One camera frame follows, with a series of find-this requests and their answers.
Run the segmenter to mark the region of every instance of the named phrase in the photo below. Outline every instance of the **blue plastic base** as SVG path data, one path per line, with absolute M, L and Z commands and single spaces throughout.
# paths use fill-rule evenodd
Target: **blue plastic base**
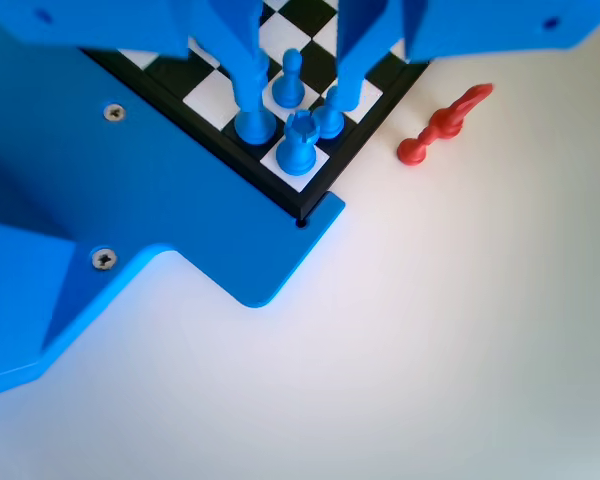
M 264 145 L 276 132 L 276 117 L 269 110 L 240 112 L 234 126 L 236 133 L 249 145 Z
M 110 103 L 125 107 L 124 121 L 104 119 Z M 243 304 L 266 304 L 344 207 L 329 193 L 298 228 L 83 53 L 25 47 L 1 30 L 0 175 L 75 245 L 53 314 L 36 323 L 35 335 L 6 340 L 28 353 L 15 366 L 0 357 L 0 392 L 40 376 L 165 250 L 179 251 Z M 14 245 L 22 241 L 12 233 Z M 91 265 L 102 245 L 118 256 L 107 272 Z M 26 296 L 8 271 L 0 268 L 0 295 L 13 303 L 5 322 L 26 332 Z

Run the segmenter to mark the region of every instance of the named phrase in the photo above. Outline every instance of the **chess piece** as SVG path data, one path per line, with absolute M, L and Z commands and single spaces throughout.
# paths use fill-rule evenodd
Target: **chess piece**
M 324 105 L 313 112 L 316 123 L 320 125 L 320 138 L 326 140 L 336 138 L 344 129 L 344 115 L 335 108 L 337 88 L 331 87 L 327 92 Z
M 285 139 L 276 149 L 278 165 L 289 175 L 304 175 L 316 164 L 320 127 L 309 111 L 300 110 L 289 115 L 284 133 Z
M 269 57 L 261 50 L 258 57 L 258 75 L 262 89 L 267 85 L 267 71 Z M 241 111 L 236 115 L 234 127 L 238 136 L 249 145 L 264 145 L 276 131 L 276 118 L 262 103 L 260 94 L 260 108 L 253 112 Z
M 458 100 L 453 102 L 449 108 L 437 110 L 429 120 L 429 125 L 435 125 L 440 138 L 453 138 L 460 133 L 464 124 L 464 117 L 473 110 L 473 108 L 482 102 L 493 92 L 493 84 L 475 85 Z
M 398 146 L 398 158 L 405 165 L 418 165 L 427 156 L 427 147 L 440 138 L 440 131 L 434 125 L 425 128 L 418 138 L 407 138 Z
M 304 98 L 304 85 L 300 81 L 302 54 L 295 48 L 282 58 L 283 75 L 273 83 L 273 99 L 282 108 L 296 108 Z

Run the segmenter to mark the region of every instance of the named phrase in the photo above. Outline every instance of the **white square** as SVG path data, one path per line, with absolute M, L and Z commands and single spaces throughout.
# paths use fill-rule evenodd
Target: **white square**
M 320 169 L 324 167 L 324 164 L 327 163 L 327 160 L 329 160 L 329 155 L 316 147 L 316 164 L 313 166 L 313 168 L 304 175 L 289 175 L 288 173 L 284 173 L 284 171 L 280 168 L 280 165 L 278 165 L 278 161 L 276 160 L 276 150 L 278 145 L 280 145 L 283 140 L 284 139 L 281 139 L 278 143 L 276 143 L 275 146 L 264 156 L 260 163 L 284 180 L 285 183 L 288 183 L 289 186 L 291 186 L 294 190 L 301 192 L 304 190 L 304 187 L 309 184 L 311 179 L 315 177 L 316 173 L 318 173 Z
M 404 39 L 400 40 L 393 47 L 391 47 L 391 53 L 393 53 L 396 57 L 398 57 L 403 62 L 407 62 L 407 54 L 404 46 Z
M 200 82 L 183 102 L 218 130 L 222 130 L 239 111 L 231 80 L 218 70 Z
M 283 108 L 280 105 L 278 105 L 278 103 L 273 98 L 273 82 L 275 82 L 281 76 L 282 72 L 278 73 L 278 75 L 276 75 L 274 79 L 269 82 L 269 85 L 267 85 L 267 88 L 265 89 L 264 94 L 262 96 L 262 100 L 264 102 L 265 107 L 271 110 L 283 122 L 286 122 L 287 118 L 289 118 L 289 114 L 294 113 L 298 110 L 309 110 L 309 107 L 313 105 L 318 98 L 320 98 L 320 95 L 309 85 L 303 84 L 304 98 L 302 99 L 300 105 L 298 105 L 296 108 Z
M 335 82 L 333 82 L 331 84 L 331 86 L 333 85 L 337 85 L 338 84 L 338 80 L 336 79 Z M 329 91 L 329 89 L 327 89 L 327 91 L 325 91 L 322 96 L 326 97 L 327 96 L 327 92 Z M 364 118 L 364 116 L 369 113 L 369 110 L 371 110 L 371 107 L 373 107 L 376 102 L 378 101 L 378 99 L 382 96 L 382 91 L 378 89 L 378 87 L 376 87 L 375 85 L 373 85 L 372 83 L 369 83 L 368 80 L 364 80 L 362 82 L 362 91 L 360 92 L 360 103 L 358 103 L 358 106 L 356 107 L 355 110 L 351 111 L 351 112 L 344 112 L 344 114 L 349 117 L 351 120 L 353 120 L 356 123 L 360 123 L 362 121 L 362 119 Z
M 280 10 L 289 0 L 264 0 L 264 3 L 273 8 L 276 12 Z
M 202 50 L 202 47 L 200 47 L 200 45 L 198 45 L 198 42 L 196 42 L 193 38 L 189 38 L 189 48 L 191 49 L 191 51 L 193 53 L 198 55 L 205 62 L 207 62 L 209 65 L 211 65 L 213 68 L 218 68 L 220 66 L 220 62 L 217 61 L 210 54 L 208 54 L 207 52 Z
M 309 35 L 279 13 L 273 14 L 260 27 L 260 46 L 280 65 L 284 52 L 290 48 L 302 50 L 310 40 Z
M 338 43 L 338 15 L 334 16 L 329 22 L 322 27 L 313 40 L 329 52 L 334 57 L 336 56 Z
M 141 52 L 138 50 L 120 50 L 120 53 L 142 70 L 147 68 L 159 56 L 157 53 Z

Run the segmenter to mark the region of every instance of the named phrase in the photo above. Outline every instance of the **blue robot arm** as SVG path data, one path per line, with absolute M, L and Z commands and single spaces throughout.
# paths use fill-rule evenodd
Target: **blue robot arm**
M 195 37 L 231 73 L 236 102 L 260 104 L 262 0 L 0 0 L 0 24 L 27 43 L 184 57 Z M 600 24 L 600 0 L 340 0 L 337 105 L 357 107 L 365 74 L 401 38 L 412 61 L 567 48 Z

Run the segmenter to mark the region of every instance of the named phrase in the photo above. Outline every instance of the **red chess piece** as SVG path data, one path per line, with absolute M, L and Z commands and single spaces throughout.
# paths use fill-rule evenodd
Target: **red chess piece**
M 427 147 L 440 138 L 440 130 L 435 125 L 425 128 L 418 138 L 407 138 L 398 146 L 398 158 L 405 165 L 418 165 L 427 156 Z
M 453 138 L 460 133 L 464 117 L 481 101 L 491 95 L 493 84 L 476 85 L 471 87 L 449 108 L 436 111 L 429 120 L 429 125 L 435 125 L 440 131 L 440 138 Z

